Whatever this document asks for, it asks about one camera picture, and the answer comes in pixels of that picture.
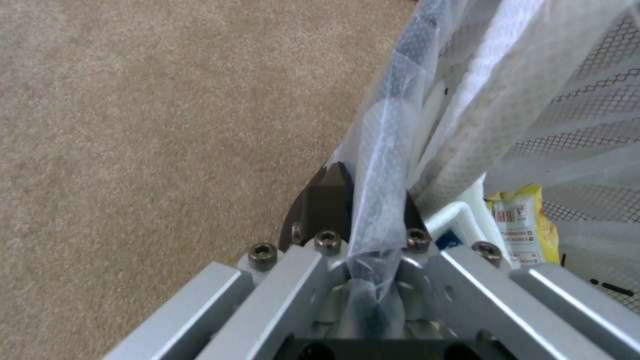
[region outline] bolt head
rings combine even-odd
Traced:
[[[340,252],[342,238],[334,231],[324,230],[314,236],[314,245],[317,251],[332,256]]]
[[[406,231],[406,249],[412,252],[427,252],[431,235],[425,230],[411,228]]]
[[[249,265],[258,271],[273,268],[278,261],[278,249],[271,243],[257,243],[249,248]]]
[[[489,261],[493,266],[500,264],[502,251],[494,244],[487,241],[477,241],[471,245],[471,249]]]

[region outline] black mark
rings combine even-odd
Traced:
[[[602,283],[602,287],[605,289],[609,289],[611,291],[615,291],[616,293],[620,293],[626,296],[634,296],[634,292],[629,290],[629,289],[625,289],[625,288],[621,288],[619,286],[615,286],[613,284],[609,284],[608,282],[603,282]]]

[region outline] white plastic piece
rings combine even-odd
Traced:
[[[483,200],[483,179],[481,176],[469,186],[454,201],[429,216],[424,224],[431,237],[436,240],[447,231],[452,231],[465,246],[471,246],[477,241],[488,241],[497,246],[503,253],[503,258],[512,268],[519,268],[502,239],[493,217],[489,213]]]

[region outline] silver metal bar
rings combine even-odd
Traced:
[[[105,359],[192,359],[252,289],[249,274],[211,263]]]
[[[496,336],[519,359],[608,359],[485,259],[459,246],[425,266],[428,314],[460,338]]]
[[[291,246],[197,359],[271,359],[284,339],[311,323],[328,291],[327,263]]]
[[[616,359],[640,359],[640,317],[582,279],[550,264],[510,276]]]

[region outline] clear plastic wrap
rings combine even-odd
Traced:
[[[356,322],[369,336],[389,336],[394,326],[371,332],[365,323],[399,320],[384,305],[393,301],[384,299],[406,244],[405,184],[414,142],[421,140],[414,139],[413,130],[418,121],[433,121],[421,115],[425,89],[433,82],[438,52],[467,5],[446,0],[417,5],[331,160],[343,162],[355,180],[348,264],[352,278],[359,281],[352,282],[348,308],[358,308]]]

